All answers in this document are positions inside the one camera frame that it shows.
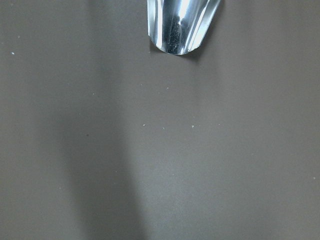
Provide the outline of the metal scoop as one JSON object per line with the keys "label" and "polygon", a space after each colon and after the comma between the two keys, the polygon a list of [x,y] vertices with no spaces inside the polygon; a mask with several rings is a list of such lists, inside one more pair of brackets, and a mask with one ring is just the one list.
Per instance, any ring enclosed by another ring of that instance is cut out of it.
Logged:
{"label": "metal scoop", "polygon": [[186,55],[199,48],[219,0],[148,0],[147,32],[160,51]]}

